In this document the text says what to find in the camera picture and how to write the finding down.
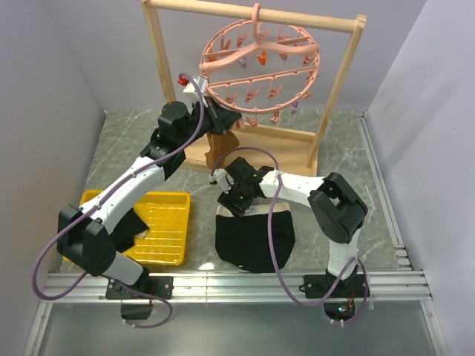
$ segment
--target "yellow tray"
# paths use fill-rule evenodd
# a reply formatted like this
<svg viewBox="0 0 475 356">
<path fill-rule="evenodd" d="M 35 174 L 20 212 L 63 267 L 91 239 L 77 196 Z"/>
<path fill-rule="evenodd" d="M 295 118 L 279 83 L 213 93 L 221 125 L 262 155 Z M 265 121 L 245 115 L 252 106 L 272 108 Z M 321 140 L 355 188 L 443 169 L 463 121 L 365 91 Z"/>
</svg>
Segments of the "yellow tray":
<svg viewBox="0 0 475 356">
<path fill-rule="evenodd" d="M 89 190 L 81 205 L 102 191 Z M 150 191 L 137 204 L 135 213 L 148 226 L 144 239 L 135 237 L 135 245 L 123 254 L 146 266 L 178 266 L 185 257 L 186 229 L 191 196 L 184 192 Z"/>
</svg>

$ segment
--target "wooden rack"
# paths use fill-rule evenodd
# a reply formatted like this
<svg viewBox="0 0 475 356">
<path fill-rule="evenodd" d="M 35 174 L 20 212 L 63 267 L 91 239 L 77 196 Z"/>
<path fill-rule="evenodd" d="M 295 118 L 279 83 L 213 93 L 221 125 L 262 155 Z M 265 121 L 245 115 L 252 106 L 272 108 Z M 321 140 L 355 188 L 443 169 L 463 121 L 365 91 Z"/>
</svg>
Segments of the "wooden rack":
<svg viewBox="0 0 475 356">
<path fill-rule="evenodd" d="M 142 8 L 148 33 L 154 48 L 163 93 L 167 102 L 175 100 L 175 92 L 157 9 L 201 13 L 245 20 L 250 20 L 253 13 L 252 7 L 193 0 L 142 0 Z M 351 61 L 358 47 L 364 26 L 366 25 L 366 16 L 358 15 L 354 20 L 338 19 L 306 13 L 290 13 L 261 8 L 258 14 L 258 21 L 350 34 L 347 48 L 341 60 L 340 68 L 336 74 L 330 96 L 328 97 L 322 114 L 320 126 L 316 133 L 275 128 L 266 125 L 259 125 L 257 127 L 247 125 L 246 130 L 233 129 L 240 141 L 240 145 L 257 146 L 274 154 L 279 161 L 282 171 L 308 177 L 315 176 L 318 163 L 316 159 L 318 157 L 318 148 L 320 147 L 325 129 L 332 116 L 333 109 L 343 88 L 344 80 L 350 69 Z M 205 152 L 207 151 L 209 151 L 208 140 L 205 137 L 197 140 L 186 149 L 187 158 L 185 166 L 207 170 L 208 168 L 206 167 L 205 161 Z M 270 161 L 268 157 L 254 151 L 239 151 L 234 155 L 230 155 L 226 161 L 232 162 L 237 156 L 243 156 L 250 165 L 256 168 L 262 165 L 272 165 L 272 161 Z"/>
</svg>

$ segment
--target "marble table surface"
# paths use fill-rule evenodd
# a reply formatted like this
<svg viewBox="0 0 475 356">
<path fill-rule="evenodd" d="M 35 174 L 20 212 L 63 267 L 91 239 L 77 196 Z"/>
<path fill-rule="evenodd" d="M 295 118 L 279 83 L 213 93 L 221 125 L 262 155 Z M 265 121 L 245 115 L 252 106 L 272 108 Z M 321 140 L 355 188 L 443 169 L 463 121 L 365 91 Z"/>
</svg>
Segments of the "marble table surface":
<svg viewBox="0 0 475 356">
<path fill-rule="evenodd" d="M 137 158 L 157 126 L 157 111 L 108 111 L 91 164 L 85 189 L 107 188 Z M 315 132 L 321 112 L 284 111 L 278 126 Z M 351 184 L 369 209 L 358 241 L 358 255 L 369 270 L 396 269 L 399 264 L 384 217 L 381 200 L 370 169 L 364 141 L 354 111 L 336 111 L 319 150 L 318 175 L 338 172 Z M 261 123 L 272 125 L 264 117 Z M 208 174 L 179 168 L 157 191 L 187 191 L 191 194 L 191 216 L 185 259 L 181 266 L 163 266 L 157 271 L 239 270 L 222 261 L 214 249 L 214 219 L 219 190 L 208 184 Z M 329 243 L 308 208 L 291 204 L 295 246 L 285 269 L 325 269 Z M 75 268 L 63 263 L 63 271 Z"/>
</svg>

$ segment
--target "white arm segment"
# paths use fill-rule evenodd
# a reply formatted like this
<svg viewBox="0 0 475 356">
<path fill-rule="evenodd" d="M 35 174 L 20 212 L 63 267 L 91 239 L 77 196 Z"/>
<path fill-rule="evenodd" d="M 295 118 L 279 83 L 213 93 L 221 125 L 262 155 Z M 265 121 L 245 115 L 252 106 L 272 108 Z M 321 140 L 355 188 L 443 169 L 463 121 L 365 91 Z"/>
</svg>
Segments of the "white arm segment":
<svg viewBox="0 0 475 356">
<path fill-rule="evenodd" d="M 269 172 L 264 176 L 262 182 L 259 184 L 262 192 L 268 198 L 273 197 L 277 191 L 278 173 L 279 172 L 277 171 Z M 303 177 L 289 173 L 281 173 L 281 178 L 284 185 L 279 193 L 279 198 L 290 200 L 291 202 L 298 202 L 309 208 L 310 204 L 307 199 L 310 196 L 310 191 L 314 191 L 324 182 L 323 177 Z M 349 244 L 336 243 L 330 240 L 330 261 L 328 262 L 329 273 L 337 277 L 347 262 L 352 257 L 356 257 L 356 254 L 358 253 L 356 245 L 358 244 L 359 232 L 360 229 L 358 229 L 353 235 Z M 341 277 L 342 280 L 346 280 L 351 275 L 353 269 L 355 269 L 356 263 L 357 262 L 355 261 L 348 267 Z"/>
<path fill-rule="evenodd" d="M 120 180 L 152 161 L 153 160 L 148 157 L 137 158 L 134 164 L 114 183 L 109 185 L 107 189 L 97 197 L 82 204 L 81 208 L 84 208 L 83 211 L 87 211 L 96 205 Z M 163 168 L 158 167 L 157 165 L 151 166 L 149 169 L 138 174 L 135 178 L 131 178 L 126 184 L 117 189 L 112 197 L 110 197 L 99 210 L 91 215 L 91 219 L 95 220 L 100 218 L 102 220 L 102 225 L 105 227 L 107 232 L 111 234 L 125 213 L 133 208 L 140 198 L 163 182 L 165 182 Z"/>
<path fill-rule="evenodd" d="M 134 164 L 114 183 L 109 185 L 101 194 L 92 200 L 81 205 L 83 211 L 87 211 L 96 205 L 99 200 L 107 194 L 120 180 L 130 175 L 132 172 L 153 160 L 148 157 L 139 157 Z M 122 217 L 134 207 L 135 203 L 146 195 L 150 190 L 165 181 L 165 173 L 162 167 L 153 165 L 141 174 L 132 177 L 126 184 L 117 189 L 104 205 L 91 215 L 91 219 L 102 220 L 102 225 L 110 234 Z M 121 280 L 125 284 L 132 285 L 140 277 L 143 267 L 129 257 L 116 251 L 116 256 L 111 266 L 104 272 L 104 275 L 116 280 Z"/>
</svg>

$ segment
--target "white wall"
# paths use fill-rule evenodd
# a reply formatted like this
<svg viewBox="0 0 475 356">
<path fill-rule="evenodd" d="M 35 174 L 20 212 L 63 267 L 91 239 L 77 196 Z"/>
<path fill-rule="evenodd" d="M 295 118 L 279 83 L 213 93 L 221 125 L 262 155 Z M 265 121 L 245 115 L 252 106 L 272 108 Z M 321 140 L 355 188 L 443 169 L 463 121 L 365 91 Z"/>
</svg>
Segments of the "white wall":
<svg viewBox="0 0 475 356">
<path fill-rule="evenodd" d="M 3 1 L 0 11 L 0 344 L 20 355 L 38 299 L 37 254 L 57 215 L 77 204 L 104 113 L 42 1 Z M 39 283 L 59 258 L 51 254 Z"/>
<path fill-rule="evenodd" d="M 140 0 L 45 0 L 99 99 L 108 109 L 160 109 L 164 104 Z M 255 0 L 229 0 L 253 5 Z M 354 19 L 367 14 L 340 108 L 367 109 L 425 0 L 261 0 L 262 7 Z M 197 73 L 208 40 L 235 19 L 162 11 L 160 16 L 172 77 Z M 321 44 L 321 76 L 304 102 L 322 107 L 344 48 L 346 33 L 312 30 Z M 175 84 L 175 90 L 181 87 Z"/>
<path fill-rule="evenodd" d="M 409 255 L 454 355 L 473 355 L 475 3 L 428 0 L 369 109 Z"/>
</svg>

